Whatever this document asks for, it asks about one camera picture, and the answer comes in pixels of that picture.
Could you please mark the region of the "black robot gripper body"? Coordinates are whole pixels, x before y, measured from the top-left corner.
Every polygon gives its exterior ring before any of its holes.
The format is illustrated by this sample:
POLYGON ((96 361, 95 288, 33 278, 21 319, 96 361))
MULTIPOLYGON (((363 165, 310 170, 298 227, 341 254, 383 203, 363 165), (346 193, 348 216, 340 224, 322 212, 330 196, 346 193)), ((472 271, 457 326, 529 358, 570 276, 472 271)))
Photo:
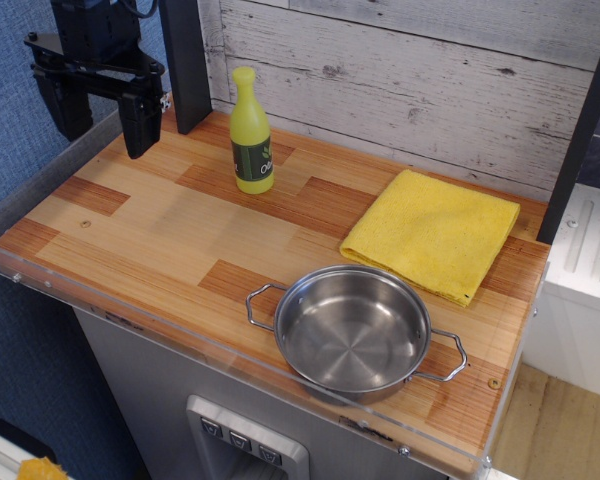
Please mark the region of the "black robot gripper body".
POLYGON ((139 46, 140 22, 157 6, 154 1, 142 11, 135 1, 53 1, 56 31, 31 31, 24 40, 32 71, 69 77, 88 97, 118 100, 135 93, 160 99, 164 66, 139 46))

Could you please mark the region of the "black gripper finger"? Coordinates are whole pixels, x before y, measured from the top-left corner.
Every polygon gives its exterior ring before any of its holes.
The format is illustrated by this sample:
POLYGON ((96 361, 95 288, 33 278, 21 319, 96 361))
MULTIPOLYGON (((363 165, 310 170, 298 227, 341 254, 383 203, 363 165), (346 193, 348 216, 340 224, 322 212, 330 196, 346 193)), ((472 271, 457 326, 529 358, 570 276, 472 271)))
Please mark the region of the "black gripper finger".
POLYGON ((39 92, 58 131, 75 141, 93 126, 87 92, 64 75, 33 70, 39 92))
POLYGON ((127 153, 131 159, 138 159, 160 140, 160 103, 139 94, 124 93, 118 101, 118 111, 127 153))

